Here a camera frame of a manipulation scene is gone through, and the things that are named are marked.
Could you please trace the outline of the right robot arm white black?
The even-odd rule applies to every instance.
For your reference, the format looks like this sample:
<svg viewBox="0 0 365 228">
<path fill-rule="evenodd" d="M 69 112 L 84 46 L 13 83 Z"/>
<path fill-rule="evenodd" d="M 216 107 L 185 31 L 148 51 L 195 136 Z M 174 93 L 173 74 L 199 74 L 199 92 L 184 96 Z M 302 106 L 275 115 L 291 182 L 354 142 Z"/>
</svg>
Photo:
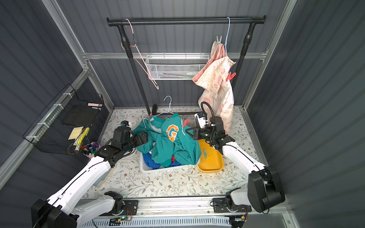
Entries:
<svg viewBox="0 0 365 228">
<path fill-rule="evenodd" d="M 285 193 L 279 172 L 273 166 L 266 166 L 255 160 L 239 147 L 235 140 L 225 133 L 220 117 L 207 118 L 207 114 L 194 115 L 197 126 L 185 130 L 194 140 L 204 140 L 210 147 L 229 158 L 247 175 L 247 188 L 236 188 L 226 193 L 225 205 L 229 211 L 242 206 L 251 206 L 263 213 L 285 201 Z"/>
</svg>

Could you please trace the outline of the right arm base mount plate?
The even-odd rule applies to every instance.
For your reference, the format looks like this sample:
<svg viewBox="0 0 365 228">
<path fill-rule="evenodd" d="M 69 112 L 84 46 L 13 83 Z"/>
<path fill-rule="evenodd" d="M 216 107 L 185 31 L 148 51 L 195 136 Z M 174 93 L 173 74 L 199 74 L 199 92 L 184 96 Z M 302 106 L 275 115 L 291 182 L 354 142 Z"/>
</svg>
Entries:
<svg viewBox="0 0 365 228">
<path fill-rule="evenodd" d="M 226 197 L 213 198 L 210 202 L 215 213 L 248 213 L 252 212 L 250 205 L 235 205 L 230 199 Z"/>
</svg>

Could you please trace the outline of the blue red white jacket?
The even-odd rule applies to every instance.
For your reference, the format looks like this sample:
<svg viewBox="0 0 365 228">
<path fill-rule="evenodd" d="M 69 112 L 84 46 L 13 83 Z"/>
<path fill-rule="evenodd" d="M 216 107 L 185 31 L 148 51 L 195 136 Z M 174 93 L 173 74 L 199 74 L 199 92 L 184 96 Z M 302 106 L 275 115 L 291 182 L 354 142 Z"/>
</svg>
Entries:
<svg viewBox="0 0 365 228">
<path fill-rule="evenodd" d="M 144 163 L 146 164 L 147 167 L 152 168 L 153 170 L 163 167 L 162 165 L 157 164 L 152 160 L 152 155 L 150 153 L 146 153 L 146 154 L 142 154 L 142 155 L 143 155 Z M 174 157 L 172 157 L 172 161 L 173 162 L 168 166 L 168 168 L 181 165 Z"/>
</svg>

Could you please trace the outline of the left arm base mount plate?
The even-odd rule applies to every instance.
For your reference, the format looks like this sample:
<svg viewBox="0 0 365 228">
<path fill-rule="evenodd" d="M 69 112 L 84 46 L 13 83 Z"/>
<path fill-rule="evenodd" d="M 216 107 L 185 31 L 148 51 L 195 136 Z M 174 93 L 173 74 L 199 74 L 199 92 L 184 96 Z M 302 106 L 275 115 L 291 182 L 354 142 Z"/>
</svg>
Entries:
<svg viewBox="0 0 365 228">
<path fill-rule="evenodd" d="M 138 200 L 123 200 L 123 205 L 119 209 L 101 214 L 101 216 L 135 216 L 138 209 Z"/>
</svg>

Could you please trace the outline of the pink wire hanger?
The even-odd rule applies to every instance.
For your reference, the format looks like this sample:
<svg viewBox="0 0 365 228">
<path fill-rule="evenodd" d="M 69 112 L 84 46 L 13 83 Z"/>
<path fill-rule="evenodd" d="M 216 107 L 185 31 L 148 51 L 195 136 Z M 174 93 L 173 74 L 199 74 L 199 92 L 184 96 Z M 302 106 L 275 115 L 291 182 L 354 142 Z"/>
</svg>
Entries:
<svg viewBox="0 0 365 228">
<path fill-rule="evenodd" d="M 142 68 L 142 70 L 146 73 L 148 79 L 152 82 L 152 84 L 154 85 L 154 87 L 159 90 L 159 85 L 158 83 L 156 82 L 156 80 L 152 77 L 152 74 L 151 74 L 151 71 L 149 70 L 148 66 L 147 66 L 147 63 L 146 63 L 146 60 L 145 58 L 143 57 L 142 53 L 140 52 L 139 48 L 138 48 L 138 45 L 136 43 L 136 37 L 135 37 L 135 33 L 134 33 L 134 29 L 133 29 L 133 26 L 131 24 L 131 21 L 129 19 L 125 19 L 128 24 L 129 24 L 129 27 L 131 29 L 131 32 L 132 32 L 132 36 L 133 36 L 133 43 L 134 45 L 132 47 L 134 47 L 137 52 L 138 52 L 138 55 L 142 61 L 142 64 L 139 60 L 137 60 L 135 57 L 133 57 L 133 59 L 140 65 L 140 67 Z"/>
</svg>

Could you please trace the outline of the green jacket orange letter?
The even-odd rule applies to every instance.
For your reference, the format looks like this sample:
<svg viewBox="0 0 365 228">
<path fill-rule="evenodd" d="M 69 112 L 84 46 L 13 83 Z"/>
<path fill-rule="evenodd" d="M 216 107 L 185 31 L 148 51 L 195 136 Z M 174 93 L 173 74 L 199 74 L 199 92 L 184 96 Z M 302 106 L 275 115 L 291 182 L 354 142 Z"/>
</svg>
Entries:
<svg viewBox="0 0 365 228">
<path fill-rule="evenodd" d="M 173 162 L 172 157 L 181 165 L 197 165 L 201 156 L 199 143 L 185 132 L 188 126 L 182 127 L 182 124 L 178 113 L 166 119 L 157 116 L 143 119 L 133 133 L 147 132 L 148 142 L 137 150 L 150 153 L 152 160 L 164 168 Z"/>
</svg>

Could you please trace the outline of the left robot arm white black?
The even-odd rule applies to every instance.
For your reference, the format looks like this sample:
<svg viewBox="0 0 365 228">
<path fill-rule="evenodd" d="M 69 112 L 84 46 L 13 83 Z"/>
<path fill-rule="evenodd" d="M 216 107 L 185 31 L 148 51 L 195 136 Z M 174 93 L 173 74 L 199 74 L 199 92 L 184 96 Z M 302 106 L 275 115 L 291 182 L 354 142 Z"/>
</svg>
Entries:
<svg viewBox="0 0 365 228">
<path fill-rule="evenodd" d="M 126 212 L 123 197 L 113 191 L 87 203 L 76 205 L 94 183 L 127 157 L 135 148 L 148 142 L 148 133 L 133 133 L 129 125 L 114 131 L 110 144 L 98 149 L 88 164 L 64 187 L 47 200 L 37 200 L 31 207 L 31 221 L 34 228 L 79 228 L 86 222 L 105 214 L 119 216 Z"/>
</svg>

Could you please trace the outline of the teal clothespin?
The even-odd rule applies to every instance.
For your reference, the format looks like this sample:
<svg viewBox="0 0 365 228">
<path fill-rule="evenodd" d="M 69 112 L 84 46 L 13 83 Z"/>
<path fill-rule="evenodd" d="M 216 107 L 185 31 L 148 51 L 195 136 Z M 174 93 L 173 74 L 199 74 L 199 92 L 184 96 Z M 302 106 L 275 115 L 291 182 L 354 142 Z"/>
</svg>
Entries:
<svg viewBox="0 0 365 228">
<path fill-rule="evenodd" d="M 204 154 L 204 157 L 207 159 L 208 154 L 207 154 L 206 149 L 203 149 L 203 154 Z"/>
</svg>

